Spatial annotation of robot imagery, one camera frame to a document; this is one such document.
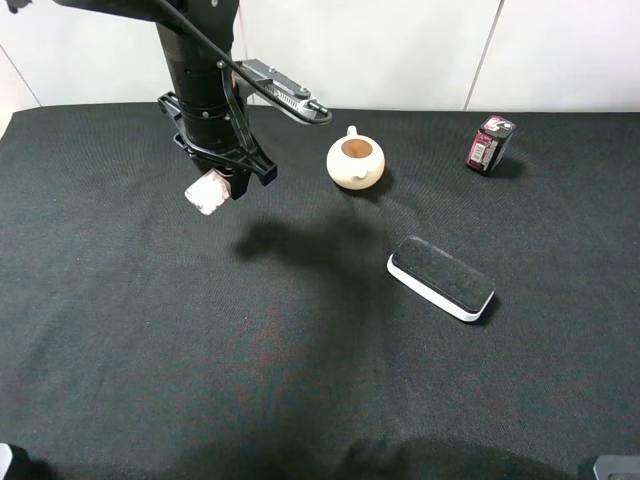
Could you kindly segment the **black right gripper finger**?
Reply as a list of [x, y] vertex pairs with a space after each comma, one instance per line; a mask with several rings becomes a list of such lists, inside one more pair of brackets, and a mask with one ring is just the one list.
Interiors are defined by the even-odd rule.
[[228, 176], [230, 197], [238, 200], [247, 192], [252, 173], [244, 169], [233, 169]]

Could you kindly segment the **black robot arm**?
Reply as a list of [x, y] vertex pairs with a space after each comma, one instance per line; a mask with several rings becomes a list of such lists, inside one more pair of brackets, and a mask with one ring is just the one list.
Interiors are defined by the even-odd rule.
[[59, 6], [156, 25], [174, 91], [158, 99], [177, 128], [174, 140], [200, 172], [222, 183], [221, 196], [237, 200], [250, 178], [266, 185], [277, 176], [250, 131], [245, 100], [231, 58], [237, 1], [59, 1]]

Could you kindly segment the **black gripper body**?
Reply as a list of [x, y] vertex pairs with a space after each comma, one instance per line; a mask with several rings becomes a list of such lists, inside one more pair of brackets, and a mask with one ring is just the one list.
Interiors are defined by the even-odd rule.
[[210, 111], [193, 109], [172, 92], [159, 97], [158, 105], [175, 128], [174, 143], [200, 173], [215, 169], [228, 181], [233, 169], [244, 169], [262, 185], [277, 177], [277, 165], [250, 133], [242, 108], [229, 111], [219, 105]]

